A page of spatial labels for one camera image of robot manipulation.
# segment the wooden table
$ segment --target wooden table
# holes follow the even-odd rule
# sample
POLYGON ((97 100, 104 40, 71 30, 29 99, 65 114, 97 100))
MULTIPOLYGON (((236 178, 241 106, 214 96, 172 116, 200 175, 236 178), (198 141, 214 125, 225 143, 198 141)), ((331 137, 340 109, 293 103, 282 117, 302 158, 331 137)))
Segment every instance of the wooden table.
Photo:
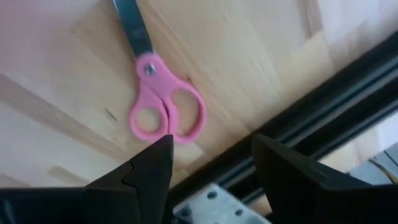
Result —
MULTIPOLYGON (((172 185, 398 29, 395 0, 138 4, 156 51, 207 105, 201 136, 175 147, 172 185)), ((85 185, 137 154, 149 143, 129 130, 136 96, 111 0, 0 2, 0 185, 85 185)), ((183 133, 197 106, 174 100, 183 133)))

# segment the metal bracket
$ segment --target metal bracket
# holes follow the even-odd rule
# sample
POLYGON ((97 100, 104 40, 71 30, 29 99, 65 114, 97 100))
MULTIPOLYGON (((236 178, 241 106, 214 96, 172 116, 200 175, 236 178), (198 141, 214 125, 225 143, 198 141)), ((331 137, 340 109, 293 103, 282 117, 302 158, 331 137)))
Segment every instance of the metal bracket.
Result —
POLYGON ((216 184, 210 184, 178 204, 173 214, 190 224, 269 224, 216 184))

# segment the scissor blade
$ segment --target scissor blade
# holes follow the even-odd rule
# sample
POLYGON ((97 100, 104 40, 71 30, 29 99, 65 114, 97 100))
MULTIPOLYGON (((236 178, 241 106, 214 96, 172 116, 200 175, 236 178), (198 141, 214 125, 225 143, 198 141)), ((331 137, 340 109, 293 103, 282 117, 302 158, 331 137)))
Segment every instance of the scissor blade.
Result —
POLYGON ((139 58, 144 53, 153 52, 136 0, 113 0, 113 3, 134 56, 139 58))

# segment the pink scissors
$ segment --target pink scissors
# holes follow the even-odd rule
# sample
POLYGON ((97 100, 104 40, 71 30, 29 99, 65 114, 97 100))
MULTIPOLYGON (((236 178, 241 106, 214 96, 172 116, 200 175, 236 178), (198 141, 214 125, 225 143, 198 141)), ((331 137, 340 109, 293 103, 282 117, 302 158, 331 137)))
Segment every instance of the pink scissors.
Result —
POLYGON ((136 72, 139 77, 139 96, 130 112, 131 131, 139 138, 149 141, 156 141, 166 134, 173 134, 177 142, 194 141, 206 121, 203 98, 194 87, 173 75, 161 57, 154 52, 136 0, 114 0, 113 2, 136 57, 136 72), (197 122, 185 136, 177 134, 178 110, 172 101, 172 94, 176 90, 189 91, 199 104, 197 122), (143 131, 136 124, 138 112, 145 108, 152 108, 160 113, 160 126, 153 133, 143 131))

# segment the scissor pivot screw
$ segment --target scissor pivot screw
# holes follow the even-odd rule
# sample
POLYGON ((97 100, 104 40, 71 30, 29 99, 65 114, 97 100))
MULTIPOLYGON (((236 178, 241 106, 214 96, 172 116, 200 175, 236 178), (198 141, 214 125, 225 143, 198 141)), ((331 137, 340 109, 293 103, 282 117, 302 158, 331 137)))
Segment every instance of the scissor pivot screw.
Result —
POLYGON ((145 74, 148 76, 153 76, 156 73, 155 65, 153 63, 150 63, 145 66, 145 74))

